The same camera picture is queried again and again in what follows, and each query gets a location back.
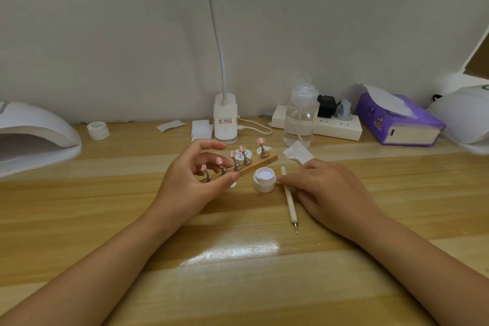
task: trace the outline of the white gel polish jar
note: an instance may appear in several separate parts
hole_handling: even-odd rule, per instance
[[[259,168],[253,175],[253,187],[259,192],[270,192],[275,188],[277,178],[270,168]]]

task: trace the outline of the white paper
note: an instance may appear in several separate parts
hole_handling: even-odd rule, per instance
[[[185,125],[185,123],[182,123],[180,120],[175,120],[175,121],[171,121],[169,123],[166,123],[166,124],[161,124],[161,125],[158,125],[156,127],[156,129],[158,129],[160,132],[164,132],[170,128],[177,128],[179,126],[182,126],[182,125]]]
[[[292,147],[287,148],[283,152],[283,154],[291,160],[297,160],[300,162],[302,165],[304,165],[306,162],[308,162],[310,159],[313,159],[314,156],[308,151],[307,148],[303,146],[302,143],[299,141],[296,141]]]
[[[405,116],[407,118],[416,119],[416,116],[409,107],[406,106],[404,101],[392,94],[386,92],[381,88],[375,86],[362,84],[367,88],[370,98],[380,107],[386,109],[389,112]]]
[[[209,120],[192,121],[192,141],[195,139],[211,139],[214,125]]]

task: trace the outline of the wooden nail stand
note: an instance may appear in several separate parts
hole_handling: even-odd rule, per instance
[[[275,162],[278,160],[278,155],[277,153],[271,149],[267,150],[268,151],[268,156],[261,158],[260,155],[253,155],[251,156],[251,164],[250,165],[241,165],[242,168],[241,170],[238,171],[241,176],[250,174],[254,172],[255,170],[266,167],[267,165],[270,165],[272,162]],[[229,168],[229,171],[234,171],[234,166]],[[215,175],[212,175],[214,179],[217,179],[221,176],[221,172],[216,173]],[[200,182],[205,183],[207,181],[207,177],[202,179]]]

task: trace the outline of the right hand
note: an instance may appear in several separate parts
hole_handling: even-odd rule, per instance
[[[358,177],[343,165],[312,159],[298,173],[278,180],[297,188],[299,201],[314,219],[351,241],[357,242],[371,224],[387,217]]]

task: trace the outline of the purple tissue box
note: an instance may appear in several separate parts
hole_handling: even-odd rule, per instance
[[[370,94],[361,95],[357,115],[382,144],[431,146],[445,129],[437,117],[401,94],[394,94],[411,109],[416,119],[397,115],[378,106]]]

